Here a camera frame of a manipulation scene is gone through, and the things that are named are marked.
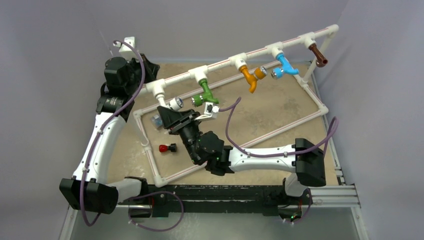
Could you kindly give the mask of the white faucet chrome knob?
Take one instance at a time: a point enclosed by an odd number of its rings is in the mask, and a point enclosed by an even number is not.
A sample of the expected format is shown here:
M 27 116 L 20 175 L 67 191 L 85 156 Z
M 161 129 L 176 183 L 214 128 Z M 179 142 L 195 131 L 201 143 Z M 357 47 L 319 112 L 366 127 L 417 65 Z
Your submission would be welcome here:
M 184 102 L 180 97 L 171 98 L 169 101 L 165 100 L 165 95 L 163 93 L 159 93 L 155 96 L 156 100 L 159 103 L 159 106 L 179 111 L 184 107 Z

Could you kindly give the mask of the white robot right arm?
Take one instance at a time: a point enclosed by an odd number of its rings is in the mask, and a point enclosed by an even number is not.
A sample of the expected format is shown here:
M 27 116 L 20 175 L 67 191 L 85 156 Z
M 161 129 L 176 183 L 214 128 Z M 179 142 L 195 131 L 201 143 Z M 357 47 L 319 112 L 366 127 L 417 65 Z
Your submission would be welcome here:
M 193 109 L 178 111 L 157 107 L 163 127 L 171 135 L 178 135 L 194 165 L 204 165 L 216 176 L 249 170 L 278 170 L 289 172 L 280 196 L 288 204 L 300 198 L 308 187 L 327 184 L 325 153 L 305 138 L 294 144 L 270 148 L 242 148 L 234 142 L 226 145 L 213 131 L 202 132 L 199 125 L 218 112 L 208 107 L 201 114 Z

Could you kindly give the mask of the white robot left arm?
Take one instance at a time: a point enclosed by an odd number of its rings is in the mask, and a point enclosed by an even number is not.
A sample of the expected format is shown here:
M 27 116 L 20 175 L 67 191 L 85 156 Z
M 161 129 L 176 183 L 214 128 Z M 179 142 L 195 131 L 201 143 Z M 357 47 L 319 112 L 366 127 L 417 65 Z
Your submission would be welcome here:
M 116 205 L 131 199 L 138 205 L 149 199 L 147 181 L 141 177 L 125 177 L 121 181 L 107 183 L 112 153 L 120 132 L 126 125 L 134 103 L 131 102 L 117 116 L 114 112 L 124 106 L 138 89 L 141 78 L 149 83 L 156 80 L 160 69 L 144 54 L 142 68 L 137 58 L 125 60 L 112 57 L 105 62 L 105 82 L 100 88 L 95 124 L 89 147 L 71 178 L 63 178 L 59 190 L 69 205 L 80 210 L 80 193 L 83 193 L 87 212 L 111 214 Z

